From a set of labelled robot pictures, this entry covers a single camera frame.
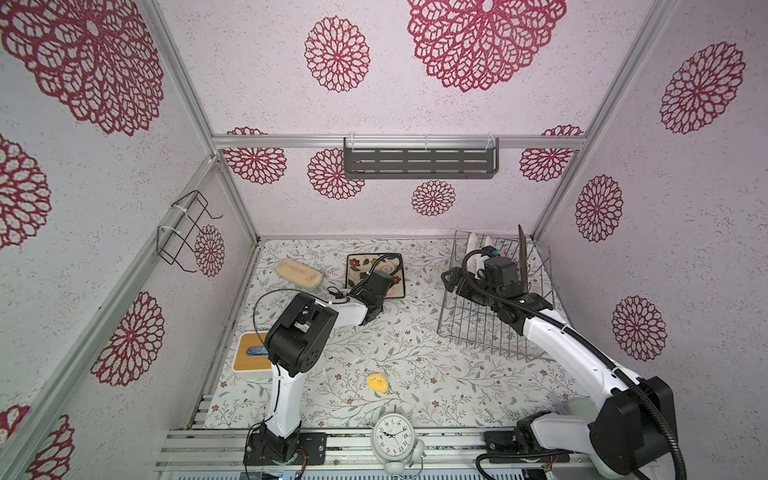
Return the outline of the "floral square plate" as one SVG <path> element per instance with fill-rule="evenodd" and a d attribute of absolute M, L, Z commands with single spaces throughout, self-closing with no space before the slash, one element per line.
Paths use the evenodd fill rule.
<path fill-rule="evenodd" d="M 403 258 L 399 253 L 370 252 L 356 253 L 347 256 L 345 287 L 351 289 L 360 284 L 369 274 L 373 264 L 375 271 L 381 271 L 393 278 L 386 299 L 404 299 L 406 285 L 404 278 Z"/>

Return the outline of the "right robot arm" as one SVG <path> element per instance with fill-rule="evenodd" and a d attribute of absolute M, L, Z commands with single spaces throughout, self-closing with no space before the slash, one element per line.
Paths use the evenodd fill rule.
<path fill-rule="evenodd" d="M 671 387 L 659 377 L 644 378 L 625 368 L 581 335 L 551 302 L 529 290 L 525 263 L 486 246 L 467 252 L 441 280 L 446 291 L 489 308 L 559 363 L 585 390 L 595 412 L 530 415 L 515 426 L 513 447 L 488 450 L 475 462 L 585 454 L 599 459 L 613 476 L 642 479 L 642 467 L 670 455 L 675 478 L 687 478 Z"/>

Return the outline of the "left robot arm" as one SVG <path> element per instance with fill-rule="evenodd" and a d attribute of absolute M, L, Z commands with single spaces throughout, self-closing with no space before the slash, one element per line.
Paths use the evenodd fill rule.
<path fill-rule="evenodd" d="M 271 412 L 260 436 L 273 450 L 298 442 L 305 376 L 319 361 L 333 329 L 375 320 L 402 270 L 401 264 L 388 272 L 373 263 L 357 285 L 331 288 L 328 300 L 298 291 L 271 326 L 263 340 L 272 371 Z"/>

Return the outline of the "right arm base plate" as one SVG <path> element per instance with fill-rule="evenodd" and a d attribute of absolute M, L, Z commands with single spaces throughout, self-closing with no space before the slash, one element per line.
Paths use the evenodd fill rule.
<path fill-rule="evenodd" d="M 514 430 L 491 430 L 482 434 L 485 455 L 492 463 L 504 461 L 528 463 L 568 462 L 571 455 L 566 451 L 545 450 L 532 440 L 518 440 Z"/>

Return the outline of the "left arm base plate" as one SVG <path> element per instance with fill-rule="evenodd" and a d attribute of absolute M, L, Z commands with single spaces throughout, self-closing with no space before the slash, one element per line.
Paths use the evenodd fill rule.
<path fill-rule="evenodd" d="M 264 423 L 259 423 L 246 436 L 243 465 L 322 465 L 325 463 L 327 440 L 326 433 L 301 428 L 283 438 L 272 433 Z"/>

